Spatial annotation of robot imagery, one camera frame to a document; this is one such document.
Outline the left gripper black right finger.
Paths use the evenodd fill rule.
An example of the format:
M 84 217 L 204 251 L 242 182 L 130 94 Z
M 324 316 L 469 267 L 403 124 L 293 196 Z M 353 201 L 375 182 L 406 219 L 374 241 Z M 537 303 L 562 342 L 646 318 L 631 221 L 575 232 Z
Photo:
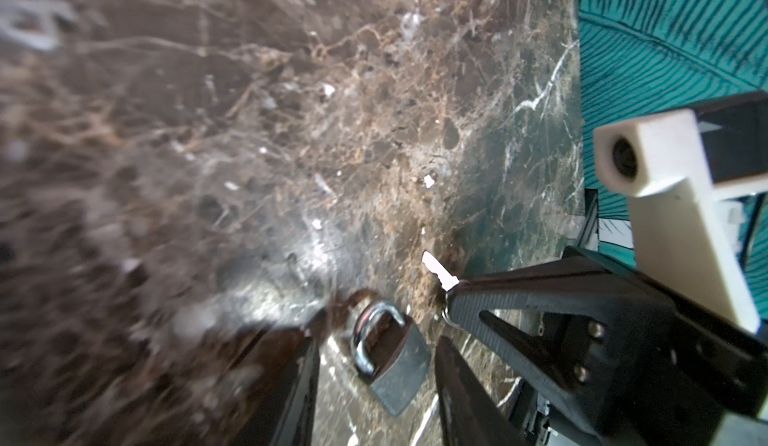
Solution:
M 447 336 L 437 343 L 434 373 L 444 445 L 526 444 Z

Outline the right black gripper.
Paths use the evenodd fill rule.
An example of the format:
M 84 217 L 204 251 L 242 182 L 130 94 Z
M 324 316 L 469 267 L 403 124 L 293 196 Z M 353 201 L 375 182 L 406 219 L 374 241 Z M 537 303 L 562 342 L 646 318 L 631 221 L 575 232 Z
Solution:
M 559 260 L 460 281 L 447 316 L 573 426 L 603 441 L 763 445 L 767 345 L 650 276 L 570 248 Z M 529 335 L 499 312 L 545 313 Z

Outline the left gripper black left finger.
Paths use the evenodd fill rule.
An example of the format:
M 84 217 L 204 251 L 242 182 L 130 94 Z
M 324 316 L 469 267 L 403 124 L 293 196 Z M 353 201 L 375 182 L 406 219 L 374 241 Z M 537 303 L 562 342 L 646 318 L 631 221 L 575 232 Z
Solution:
M 266 397 L 230 444 L 311 445 L 319 367 L 316 339 L 302 335 Z

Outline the silver key with ring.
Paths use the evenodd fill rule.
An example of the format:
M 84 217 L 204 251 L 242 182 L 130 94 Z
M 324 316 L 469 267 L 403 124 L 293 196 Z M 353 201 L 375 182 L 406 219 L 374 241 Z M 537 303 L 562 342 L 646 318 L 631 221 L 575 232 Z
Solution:
M 431 252 L 423 252 L 422 264 L 437 278 L 443 292 L 449 292 L 460 283 L 460 279 L 451 273 Z

